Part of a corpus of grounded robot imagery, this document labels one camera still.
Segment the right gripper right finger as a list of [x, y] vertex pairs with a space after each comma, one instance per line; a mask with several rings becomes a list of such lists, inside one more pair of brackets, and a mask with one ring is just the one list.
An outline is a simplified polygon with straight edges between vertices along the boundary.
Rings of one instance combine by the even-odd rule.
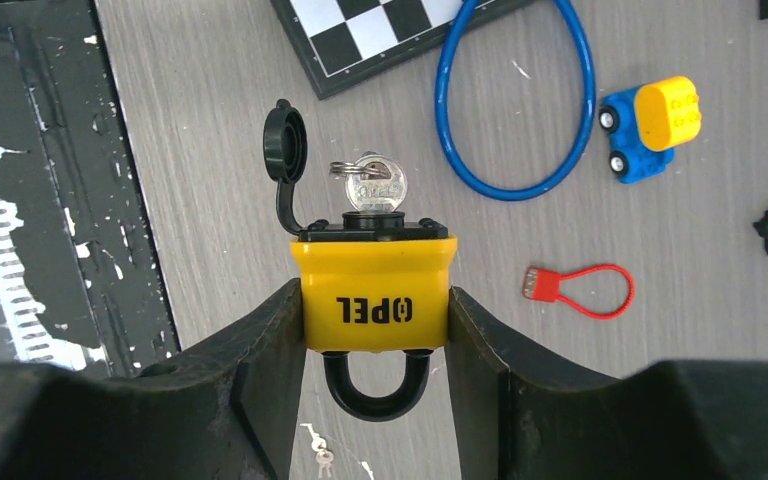
[[461, 288], [445, 357], [465, 479], [768, 479], [768, 361], [667, 360], [622, 379]]

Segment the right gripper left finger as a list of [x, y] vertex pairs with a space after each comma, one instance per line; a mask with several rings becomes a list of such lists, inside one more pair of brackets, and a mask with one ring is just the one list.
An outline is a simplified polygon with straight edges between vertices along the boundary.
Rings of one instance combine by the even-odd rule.
[[305, 346], [301, 288], [133, 378], [0, 364], [0, 479], [285, 479]]

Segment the yellow black padlock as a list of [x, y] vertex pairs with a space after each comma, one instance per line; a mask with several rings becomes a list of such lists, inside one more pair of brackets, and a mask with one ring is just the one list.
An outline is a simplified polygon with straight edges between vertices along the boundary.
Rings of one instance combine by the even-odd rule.
[[[385, 422], [409, 412], [422, 397], [430, 357], [447, 340], [450, 267], [457, 240], [442, 223], [350, 208], [340, 222], [297, 220], [294, 193], [308, 159], [300, 111], [280, 99], [266, 116], [263, 158], [276, 184], [276, 216], [292, 236], [291, 252], [301, 280], [308, 349], [323, 357], [334, 401], [351, 416]], [[400, 351], [403, 379], [384, 396], [353, 383], [353, 352]]]

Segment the silver key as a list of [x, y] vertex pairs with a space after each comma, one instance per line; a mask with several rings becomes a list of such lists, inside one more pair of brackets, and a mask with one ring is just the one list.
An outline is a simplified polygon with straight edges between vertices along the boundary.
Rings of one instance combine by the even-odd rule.
[[331, 162], [329, 173], [344, 180], [346, 197], [358, 212], [395, 212], [407, 197], [405, 170], [377, 152], [365, 152], [353, 162]]

